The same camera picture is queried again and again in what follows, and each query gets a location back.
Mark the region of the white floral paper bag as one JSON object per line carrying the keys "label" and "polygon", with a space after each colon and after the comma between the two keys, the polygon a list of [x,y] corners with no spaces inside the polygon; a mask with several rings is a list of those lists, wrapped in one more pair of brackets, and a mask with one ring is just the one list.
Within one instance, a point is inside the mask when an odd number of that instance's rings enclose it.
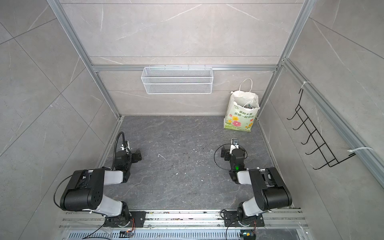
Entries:
{"label": "white floral paper bag", "polygon": [[[249,80],[251,87],[242,91],[242,84]],[[252,92],[253,80],[245,79],[237,91],[231,92],[227,112],[224,118],[224,129],[250,132],[260,110],[259,96]]]}

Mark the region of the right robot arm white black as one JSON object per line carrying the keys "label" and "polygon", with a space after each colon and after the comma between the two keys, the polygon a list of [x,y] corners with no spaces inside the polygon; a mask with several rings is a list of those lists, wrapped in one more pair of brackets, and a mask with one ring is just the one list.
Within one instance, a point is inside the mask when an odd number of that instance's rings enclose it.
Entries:
{"label": "right robot arm white black", "polygon": [[288,187],[275,167],[248,169],[244,160],[247,151],[239,145],[220,146],[220,157],[230,163],[228,169],[231,180],[238,185],[252,187],[253,197],[239,204],[235,222],[247,226],[263,213],[289,207],[293,199]]}

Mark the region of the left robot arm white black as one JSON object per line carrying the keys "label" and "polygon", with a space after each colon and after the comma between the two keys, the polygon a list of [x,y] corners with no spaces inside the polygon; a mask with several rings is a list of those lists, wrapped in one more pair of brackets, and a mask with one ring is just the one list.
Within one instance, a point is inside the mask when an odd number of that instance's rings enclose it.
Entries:
{"label": "left robot arm white black", "polygon": [[104,216],[111,228],[141,228],[146,212],[130,212],[128,204],[104,195],[104,186],[126,183],[133,163],[142,160],[139,150],[121,150],[114,155],[114,167],[78,170],[71,176],[61,196],[60,208],[69,212],[90,212]]}

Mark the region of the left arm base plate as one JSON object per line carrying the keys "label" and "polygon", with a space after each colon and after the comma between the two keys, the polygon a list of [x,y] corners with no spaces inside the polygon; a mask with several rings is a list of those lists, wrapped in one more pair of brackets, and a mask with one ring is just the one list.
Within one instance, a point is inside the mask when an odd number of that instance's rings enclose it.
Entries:
{"label": "left arm base plate", "polygon": [[122,213],[116,217],[107,217],[104,227],[110,228],[132,228],[135,225],[136,228],[142,228],[146,219],[147,212],[145,211],[133,211],[130,215]]}

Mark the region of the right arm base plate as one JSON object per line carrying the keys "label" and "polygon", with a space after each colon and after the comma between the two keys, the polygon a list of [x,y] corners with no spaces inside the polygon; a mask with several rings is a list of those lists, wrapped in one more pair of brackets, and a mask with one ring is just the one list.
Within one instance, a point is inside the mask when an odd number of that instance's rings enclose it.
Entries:
{"label": "right arm base plate", "polygon": [[221,210],[220,216],[225,222],[225,227],[264,227],[262,215],[253,217],[240,217],[237,211]]}

